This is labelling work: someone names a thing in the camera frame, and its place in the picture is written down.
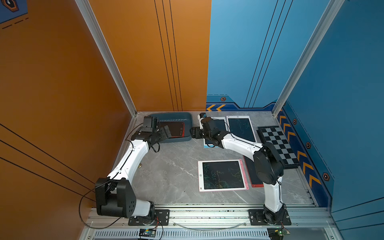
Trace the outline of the light blue writing tablet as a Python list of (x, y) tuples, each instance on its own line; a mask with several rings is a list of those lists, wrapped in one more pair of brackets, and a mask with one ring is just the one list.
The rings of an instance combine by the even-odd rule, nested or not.
[(214, 148), (214, 147), (223, 148), (222, 140), (229, 133), (227, 131), (225, 120), (206, 117), (200, 120), (200, 124), (201, 124), (200, 129), (203, 129), (203, 127), (205, 127), (206, 125), (211, 125), (211, 126), (213, 125), (219, 129), (219, 133), (217, 134), (217, 139), (219, 140), (219, 144), (212, 144), (210, 141), (206, 141), (204, 139), (204, 147), (205, 148)]

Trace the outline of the red writing tablet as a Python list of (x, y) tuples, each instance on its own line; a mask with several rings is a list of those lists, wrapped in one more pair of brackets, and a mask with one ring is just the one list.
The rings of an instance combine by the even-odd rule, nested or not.
[(183, 138), (185, 136), (184, 122), (159, 122), (161, 128), (167, 126), (170, 131), (170, 138)]
[(254, 161), (244, 156), (252, 188), (263, 188), (263, 182), (258, 178)]

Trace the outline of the pink writing tablet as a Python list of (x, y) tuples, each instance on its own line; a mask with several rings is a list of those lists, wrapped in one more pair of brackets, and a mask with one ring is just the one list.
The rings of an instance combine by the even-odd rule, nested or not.
[(245, 142), (255, 144), (257, 138), (249, 116), (227, 116), (230, 132)]
[(244, 164), (240, 159), (199, 161), (198, 180), (200, 192), (249, 189)]

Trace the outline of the teal storage box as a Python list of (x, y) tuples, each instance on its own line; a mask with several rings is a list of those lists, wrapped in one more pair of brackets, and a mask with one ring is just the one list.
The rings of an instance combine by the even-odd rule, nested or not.
[(145, 128), (153, 128), (153, 124), (149, 118), (157, 119), (156, 123), (160, 128), (159, 122), (184, 122), (185, 124), (185, 136), (183, 138), (169, 138), (162, 141), (162, 143), (179, 143), (179, 142), (188, 142), (192, 139), (190, 134), (190, 129), (193, 127), (193, 118), (190, 113), (187, 112), (175, 112), (175, 113), (158, 113), (151, 114), (144, 117), (143, 123)]

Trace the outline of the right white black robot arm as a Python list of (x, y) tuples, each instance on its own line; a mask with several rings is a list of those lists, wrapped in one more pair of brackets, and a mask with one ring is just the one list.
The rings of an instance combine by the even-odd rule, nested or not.
[(282, 200), (282, 180), (285, 164), (280, 154), (271, 143), (247, 143), (238, 139), (227, 130), (220, 130), (215, 120), (204, 113), (198, 116), (200, 125), (192, 127), (190, 134), (193, 139), (205, 139), (215, 147), (239, 153), (254, 162), (256, 174), (263, 182), (265, 191), (264, 222), (268, 225), (283, 224), (287, 207)]

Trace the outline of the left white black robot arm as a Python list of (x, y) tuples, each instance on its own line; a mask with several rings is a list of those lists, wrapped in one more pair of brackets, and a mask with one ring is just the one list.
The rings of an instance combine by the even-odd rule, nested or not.
[(133, 177), (144, 156), (154, 145), (171, 137), (168, 127), (159, 127), (155, 117), (144, 117), (141, 127), (128, 140), (129, 148), (106, 178), (95, 185), (96, 209), (100, 216), (143, 220), (151, 225), (156, 218), (155, 205), (139, 200), (132, 187)]

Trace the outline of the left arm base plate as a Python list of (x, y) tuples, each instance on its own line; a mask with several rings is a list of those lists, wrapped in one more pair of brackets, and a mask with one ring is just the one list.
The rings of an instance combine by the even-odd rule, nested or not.
[(129, 226), (168, 226), (170, 219), (169, 209), (155, 209), (145, 217), (131, 217), (129, 218)]

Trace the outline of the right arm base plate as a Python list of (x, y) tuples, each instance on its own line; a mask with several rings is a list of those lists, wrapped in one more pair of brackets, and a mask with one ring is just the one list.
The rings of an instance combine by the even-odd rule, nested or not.
[(284, 208), (277, 213), (268, 209), (250, 209), (248, 214), (252, 226), (290, 226), (292, 224), (289, 213)]

